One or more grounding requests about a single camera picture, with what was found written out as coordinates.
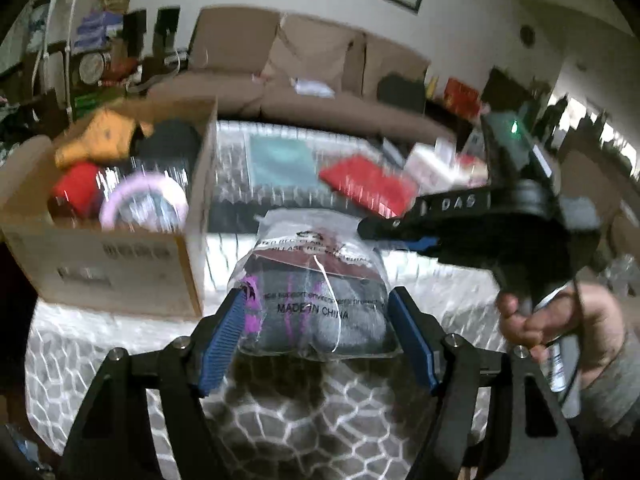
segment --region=gray sleeve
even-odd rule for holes
[[[618,356],[582,391],[580,426],[612,438],[631,435],[640,419],[640,343],[627,330]]]

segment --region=finger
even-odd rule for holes
[[[524,323],[524,332],[542,332],[543,341],[552,341],[574,330],[580,322],[580,309],[573,294],[562,294],[537,310]]]
[[[509,318],[500,318],[500,332],[510,343],[531,348],[542,343],[543,333],[540,330],[526,330],[527,318],[514,314]]]
[[[513,294],[500,293],[495,300],[495,306],[504,317],[511,317],[518,311],[518,298]]]
[[[544,345],[536,345],[531,350],[531,357],[538,363],[545,362],[549,357],[549,350]]]

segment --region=red bag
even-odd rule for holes
[[[386,174],[361,155],[344,158],[324,168],[319,177],[333,189],[384,218],[403,215],[418,193],[413,180]]]

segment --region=shiny plastic wrapper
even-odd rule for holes
[[[189,173],[185,160],[140,160],[104,168],[96,176],[103,197],[100,225],[176,232],[186,219]]]
[[[398,353],[385,267],[357,225],[327,210],[267,213],[228,284],[247,294],[242,352],[319,361]]]

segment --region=screw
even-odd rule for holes
[[[529,355],[529,350],[524,348],[522,345],[517,345],[513,347],[513,353],[517,355],[520,359],[524,359]]]
[[[191,338],[188,335],[181,335],[180,337],[175,338],[171,345],[178,350],[184,350],[191,344]]]
[[[449,346],[453,346],[453,348],[458,348],[462,345],[462,338],[458,334],[447,334],[444,342]]]
[[[107,356],[112,361],[119,361],[120,359],[122,359],[124,357],[126,352],[127,351],[124,348],[116,347],[116,348],[111,349],[110,352],[107,354]]]

